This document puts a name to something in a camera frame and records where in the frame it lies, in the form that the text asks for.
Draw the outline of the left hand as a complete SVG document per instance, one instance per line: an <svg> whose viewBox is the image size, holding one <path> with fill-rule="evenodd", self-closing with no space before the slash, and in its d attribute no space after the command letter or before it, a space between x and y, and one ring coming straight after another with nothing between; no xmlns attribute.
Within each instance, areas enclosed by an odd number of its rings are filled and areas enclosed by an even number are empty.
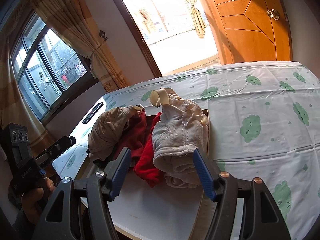
<svg viewBox="0 0 320 240"><path fill-rule="evenodd" d="M21 199L22 209L31 223L36 224L39 221L44 207L55 191L55 188L53 181L46 178L43 187L33 189L23 194Z"/></svg>

